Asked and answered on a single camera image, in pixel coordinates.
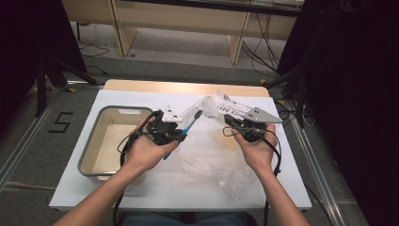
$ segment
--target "white table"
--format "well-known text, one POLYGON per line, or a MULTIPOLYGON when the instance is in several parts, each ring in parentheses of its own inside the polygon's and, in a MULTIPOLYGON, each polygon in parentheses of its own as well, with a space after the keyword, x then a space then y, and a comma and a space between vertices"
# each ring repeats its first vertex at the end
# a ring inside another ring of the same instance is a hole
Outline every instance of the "white table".
MULTIPOLYGON (((171 105, 179 113, 203 96, 205 95, 100 90, 68 166, 65 168, 54 197, 49 204, 50 207, 59 210, 69 210, 101 184, 101 181, 83 176, 78 171, 78 161, 95 119, 104 106, 147 106, 152 110, 157 110, 171 105)), ((271 98, 230 97, 238 103, 252 107, 258 106, 278 116, 271 98)), ((309 196, 303 185, 282 126, 278 128, 277 135, 282 148, 281 173, 278 178, 297 207, 311 208, 309 196)), ((168 160, 161 160, 154 169, 148 171, 146 180, 142 184, 126 188, 120 209, 135 211, 248 211, 263 209, 264 201, 265 195, 259 180, 255 180, 247 190, 240 194, 238 200, 234 200, 215 180, 205 176, 189 175, 184 172, 179 155, 173 153, 168 160)))

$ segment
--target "plastic bag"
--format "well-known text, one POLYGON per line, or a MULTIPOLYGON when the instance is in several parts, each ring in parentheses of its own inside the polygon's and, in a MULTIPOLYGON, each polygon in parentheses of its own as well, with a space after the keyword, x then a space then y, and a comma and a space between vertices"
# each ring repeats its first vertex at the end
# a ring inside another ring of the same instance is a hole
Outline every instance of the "plastic bag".
POLYGON ((224 114, 240 118, 251 107, 238 104, 218 91, 185 110, 182 114, 184 121, 179 127, 185 128, 199 109, 203 111, 201 117, 177 150, 183 160, 184 170, 216 179, 237 200, 239 194, 256 179, 256 175, 247 165, 234 138, 224 136, 223 128, 228 126, 224 122, 224 114))

